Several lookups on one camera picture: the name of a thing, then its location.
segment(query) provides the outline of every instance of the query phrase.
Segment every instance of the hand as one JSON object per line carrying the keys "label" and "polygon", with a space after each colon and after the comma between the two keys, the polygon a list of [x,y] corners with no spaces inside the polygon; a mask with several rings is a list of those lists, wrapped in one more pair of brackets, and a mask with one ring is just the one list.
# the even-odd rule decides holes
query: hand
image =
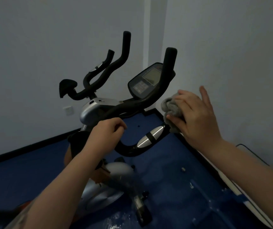
{"label": "hand", "polygon": [[183,90],[179,90],[180,95],[174,98],[185,122],[171,115],[167,115],[167,118],[181,130],[192,147],[206,153],[223,140],[207,91],[203,86],[199,90],[202,100],[194,93]]}
{"label": "hand", "polygon": [[100,121],[92,130],[83,150],[94,151],[102,158],[114,150],[127,125],[120,118]]}

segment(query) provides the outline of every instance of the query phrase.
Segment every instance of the blue floor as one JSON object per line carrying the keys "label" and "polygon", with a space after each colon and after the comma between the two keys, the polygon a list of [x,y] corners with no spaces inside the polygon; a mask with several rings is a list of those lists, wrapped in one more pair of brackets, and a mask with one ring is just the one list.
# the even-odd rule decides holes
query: blue floor
{"label": "blue floor", "polygon": [[[134,144],[146,133],[161,124],[155,115],[135,115],[126,119],[128,129],[122,142]],[[68,147],[66,140],[0,163],[0,209],[13,209],[34,199],[63,169],[63,157]],[[119,157],[115,151],[106,159],[112,162]],[[197,227],[192,219],[207,208],[206,200],[190,180],[212,199],[222,195],[222,187],[173,135],[169,134],[144,154],[125,158],[136,166],[136,172],[150,192],[145,204],[150,209],[153,221],[146,228],[228,228],[218,215],[209,215]],[[235,201],[225,203],[221,210],[236,228],[265,228],[243,204]],[[131,201],[122,196],[109,207],[88,215],[70,228],[140,228]]]}

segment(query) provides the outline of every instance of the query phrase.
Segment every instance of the person's left arm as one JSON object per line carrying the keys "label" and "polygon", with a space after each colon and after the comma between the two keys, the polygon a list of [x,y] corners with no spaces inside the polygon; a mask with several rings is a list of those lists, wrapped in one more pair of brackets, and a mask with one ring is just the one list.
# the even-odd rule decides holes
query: person's left arm
{"label": "person's left arm", "polygon": [[83,150],[6,229],[69,228],[88,179],[126,128],[120,118],[100,121]]}

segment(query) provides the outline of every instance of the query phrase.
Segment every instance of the wall outlet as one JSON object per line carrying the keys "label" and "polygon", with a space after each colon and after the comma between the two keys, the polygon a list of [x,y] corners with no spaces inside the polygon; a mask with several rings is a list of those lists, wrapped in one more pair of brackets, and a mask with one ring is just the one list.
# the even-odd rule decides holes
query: wall outlet
{"label": "wall outlet", "polygon": [[63,110],[65,111],[65,114],[67,116],[73,115],[74,114],[74,110],[72,106],[66,106],[63,108]]}

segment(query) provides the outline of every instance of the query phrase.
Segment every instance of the forearm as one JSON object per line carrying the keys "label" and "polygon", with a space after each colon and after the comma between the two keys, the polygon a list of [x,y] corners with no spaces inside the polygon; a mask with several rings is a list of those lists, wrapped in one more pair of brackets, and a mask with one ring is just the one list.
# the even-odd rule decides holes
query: forearm
{"label": "forearm", "polygon": [[79,153],[35,200],[24,228],[69,228],[85,185],[100,159],[92,151]]}
{"label": "forearm", "polygon": [[273,169],[226,141],[204,154],[273,220]]}

